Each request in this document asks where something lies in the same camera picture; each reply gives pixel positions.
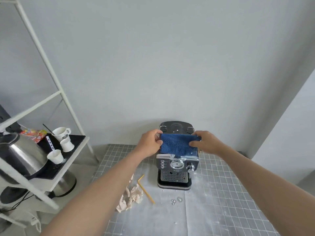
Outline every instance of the blue towel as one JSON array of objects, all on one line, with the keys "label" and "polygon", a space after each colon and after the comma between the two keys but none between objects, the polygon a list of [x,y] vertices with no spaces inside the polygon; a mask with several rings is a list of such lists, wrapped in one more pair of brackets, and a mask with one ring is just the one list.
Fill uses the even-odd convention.
[{"label": "blue towel", "polygon": [[175,154],[177,156],[197,156],[198,148],[188,145],[191,141],[200,141],[197,135],[188,134],[161,134],[163,144],[161,153]]}]

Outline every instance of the hand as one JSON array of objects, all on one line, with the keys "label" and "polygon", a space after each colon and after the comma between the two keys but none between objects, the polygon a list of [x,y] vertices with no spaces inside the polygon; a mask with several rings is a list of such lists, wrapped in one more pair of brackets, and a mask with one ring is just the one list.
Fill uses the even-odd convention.
[{"label": "hand", "polygon": [[198,147],[200,150],[209,154],[218,155],[225,146],[215,135],[208,131],[195,131],[192,135],[201,137],[201,141],[192,141],[189,143],[191,147]]},{"label": "hand", "polygon": [[154,129],[142,134],[134,151],[140,154],[143,158],[155,154],[163,144],[163,141],[158,137],[158,134],[162,133],[161,130]]}]

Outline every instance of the cup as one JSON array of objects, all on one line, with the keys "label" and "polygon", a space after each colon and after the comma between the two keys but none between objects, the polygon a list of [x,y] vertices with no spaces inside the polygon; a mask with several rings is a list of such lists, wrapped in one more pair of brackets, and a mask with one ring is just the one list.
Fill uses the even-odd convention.
[{"label": "cup", "polygon": [[47,155],[47,159],[51,160],[55,164],[60,164],[61,162],[63,162],[61,150],[53,150],[49,152],[49,154]]},{"label": "cup", "polygon": [[74,145],[72,144],[72,142],[70,141],[70,138],[66,138],[64,140],[62,140],[60,142],[60,145],[62,147],[62,150],[64,152],[69,152],[69,151],[72,151],[73,148],[74,148]]},{"label": "cup", "polygon": [[58,127],[55,130],[53,130],[54,137],[57,138],[59,142],[66,139],[70,133],[71,129],[65,127]]}]

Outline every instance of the espresso machine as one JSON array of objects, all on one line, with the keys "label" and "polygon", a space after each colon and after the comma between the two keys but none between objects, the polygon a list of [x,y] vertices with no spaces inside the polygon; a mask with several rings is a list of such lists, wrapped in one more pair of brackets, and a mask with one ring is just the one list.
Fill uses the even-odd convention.
[{"label": "espresso machine", "polygon": [[[195,129],[186,122],[168,121],[160,124],[163,134],[193,134]],[[191,174],[197,169],[197,156],[177,156],[161,153],[156,155],[158,168],[158,186],[164,189],[189,190],[191,188]]]}]

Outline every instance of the black tray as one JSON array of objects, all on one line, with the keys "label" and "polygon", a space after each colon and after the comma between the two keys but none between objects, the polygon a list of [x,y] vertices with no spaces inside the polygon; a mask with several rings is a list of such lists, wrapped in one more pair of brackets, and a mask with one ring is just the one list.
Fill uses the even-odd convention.
[{"label": "black tray", "polygon": [[[47,163],[44,165],[44,167],[38,172],[38,174],[36,175],[36,178],[52,180],[53,178],[55,178],[55,176],[58,174],[58,172],[61,170],[63,165],[67,162],[67,160],[72,156],[72,154],[81,144],[81,142],[85,139],[85,136],[69,135],[71,142],[74,145],[73,150],[69,152],[63,152],[59,141],[52,134],[48,133],[47,136],[49,136],[51,143],[53,143],[54,148],[61,150],[64,161],[56,165],[52,161],[48,160]],[[43,138],[38,143],[38,146],[40,146],[46,154],[51,152],[51,148],[46,138]]]}]

